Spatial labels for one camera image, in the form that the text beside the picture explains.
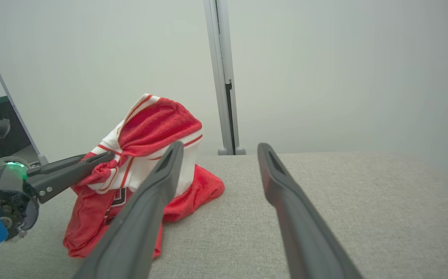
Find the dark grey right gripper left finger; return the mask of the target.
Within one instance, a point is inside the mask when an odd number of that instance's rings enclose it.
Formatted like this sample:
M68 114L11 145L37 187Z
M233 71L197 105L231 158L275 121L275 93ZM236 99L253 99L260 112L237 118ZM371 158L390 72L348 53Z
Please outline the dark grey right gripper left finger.
M175 196L184 145L177 141L119 212L75 279L147 279L165 207Z

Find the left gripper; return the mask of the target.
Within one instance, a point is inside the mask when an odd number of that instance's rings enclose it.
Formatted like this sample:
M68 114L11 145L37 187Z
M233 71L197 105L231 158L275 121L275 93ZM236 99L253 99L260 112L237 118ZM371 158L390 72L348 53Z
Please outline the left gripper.
M36 224L39 203L81 182L114 156L113 152L80 154L31 169L19 157L0 158L0 241L25 237Z

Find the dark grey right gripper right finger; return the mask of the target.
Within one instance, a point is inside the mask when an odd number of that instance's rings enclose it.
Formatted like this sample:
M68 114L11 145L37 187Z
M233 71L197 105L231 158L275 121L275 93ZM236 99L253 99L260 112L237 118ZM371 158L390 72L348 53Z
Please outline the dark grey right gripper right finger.
M276 210L292 279L361 279L362 274L274 149L260 143L257 157L268 203Z

